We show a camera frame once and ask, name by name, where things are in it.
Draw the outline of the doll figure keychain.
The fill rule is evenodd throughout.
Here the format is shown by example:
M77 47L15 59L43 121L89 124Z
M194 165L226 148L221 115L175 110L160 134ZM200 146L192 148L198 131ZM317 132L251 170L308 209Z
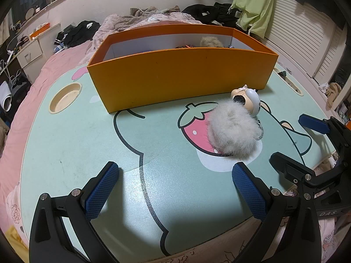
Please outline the doll figure keychain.
M261 109L261 99L254 89L250 89L246 84L243 87L234 89L231 92L231 98L234 102L241 103L246 110L249 112L251 117L256 121L258 127L261 130L260 136L257 140L261 140L263 137L263 127L257 115Z

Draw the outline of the white fur pompom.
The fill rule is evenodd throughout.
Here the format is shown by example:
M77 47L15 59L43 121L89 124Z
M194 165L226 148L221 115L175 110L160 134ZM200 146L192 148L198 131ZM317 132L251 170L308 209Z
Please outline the white fur pompom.
M221 154L248 158L256 150L262 130L243 105L224 100L208 115L207 135Z

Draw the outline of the brown fur pompom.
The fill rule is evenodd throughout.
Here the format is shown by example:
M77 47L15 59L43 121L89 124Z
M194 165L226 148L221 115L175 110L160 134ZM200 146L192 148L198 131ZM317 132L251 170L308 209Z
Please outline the brown fur pompom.
M203 48L223 48L222 42L214 36L205 36L201 38L200 47Z

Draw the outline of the mint green lap table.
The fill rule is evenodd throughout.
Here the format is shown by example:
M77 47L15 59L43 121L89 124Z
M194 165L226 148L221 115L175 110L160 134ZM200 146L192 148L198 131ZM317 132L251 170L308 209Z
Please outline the mint green lap table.
M21 171L21 215L30 233L38 199L82 188L109 161L120 177L95 230L120 262L231 262L259 226L238 194L232 157L206 140L206 122L226 95L106 112L89 74L66 109L50 113L70 70L40 101Z

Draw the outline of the green hanging cloth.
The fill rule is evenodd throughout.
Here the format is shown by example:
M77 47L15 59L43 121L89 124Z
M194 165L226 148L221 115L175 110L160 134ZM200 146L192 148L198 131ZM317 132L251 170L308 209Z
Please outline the green hanging cloth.
M233 0L230 8L240 11L237 26L263 39L271 19L273 6L274 0Z

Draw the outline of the black clothes pile right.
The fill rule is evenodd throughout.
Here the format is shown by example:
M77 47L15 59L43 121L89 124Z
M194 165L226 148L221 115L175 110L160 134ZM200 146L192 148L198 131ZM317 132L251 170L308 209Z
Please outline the black clothes pile right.
M182 13L191 15L203 24L231 27L246 33L237 25L241 12L238 9L230 9L230 7L231 4L219 2L214 3L214 5L194 4L186 7Z

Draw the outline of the black clothes pile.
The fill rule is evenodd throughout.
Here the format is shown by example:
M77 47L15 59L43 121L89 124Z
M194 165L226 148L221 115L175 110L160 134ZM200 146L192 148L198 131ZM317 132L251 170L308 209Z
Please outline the black clothes pile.
M237 25L241 12L238 9L230 9L230 7L231 4L219 2L214 3L214 5L194 4L186 7L182 13L191 15L203 24L231 27L246 33Z
M100 24L95 21L81 21L77 26L70 24L63 31L59 32L54 41L54 53L67 48L73 48L92 40Z

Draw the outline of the white drawer cabinet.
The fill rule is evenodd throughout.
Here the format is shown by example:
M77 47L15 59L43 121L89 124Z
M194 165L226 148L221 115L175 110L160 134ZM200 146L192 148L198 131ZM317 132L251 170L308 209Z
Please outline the white drawer cabinet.
M38 40L32 40L18 52L17 60L20 66L24 68L42 54Z

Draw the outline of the orange cardboard box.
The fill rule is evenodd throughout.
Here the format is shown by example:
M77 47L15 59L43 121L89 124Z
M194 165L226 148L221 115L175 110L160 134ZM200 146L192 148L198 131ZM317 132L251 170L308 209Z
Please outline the orange cardboard box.
M223 48L200 47L214 36ZM109 113L244 86L264 89L278 55L229 27L154 24L110 34L88 64Z

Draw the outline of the pink floral quilt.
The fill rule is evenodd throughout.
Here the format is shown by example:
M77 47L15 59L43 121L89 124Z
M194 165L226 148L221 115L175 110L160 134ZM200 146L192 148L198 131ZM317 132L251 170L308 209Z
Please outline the pink floral quilt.
M154 24L167 24L168 22L171 24L202 24L190 14L182 13L178 6L164 10L158 10L155 7L145 9L131 8L130 14L126 16L111 14L106 17L100 28L92 37L92 41L89 43L86 53L78 65L87 64L101 43L110 34L137 27L153 26Z

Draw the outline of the orange tray on desk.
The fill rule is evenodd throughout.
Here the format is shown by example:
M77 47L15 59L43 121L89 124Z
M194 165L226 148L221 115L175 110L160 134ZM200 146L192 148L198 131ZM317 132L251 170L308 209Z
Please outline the orange tray on desk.
M30 40L33 40L35 37L45 32L51 27L50 23L44 23L36 27L36 29L29 35Z

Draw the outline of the black clothes pile left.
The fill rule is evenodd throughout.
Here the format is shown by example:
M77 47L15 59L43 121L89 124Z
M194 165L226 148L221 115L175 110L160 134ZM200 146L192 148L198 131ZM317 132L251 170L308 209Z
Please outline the black clothes pile left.
M100 24L95 21L81 21L77 26L70 24L63 31L59 32L54 41L54 53L67 48L73 48L92 40Z

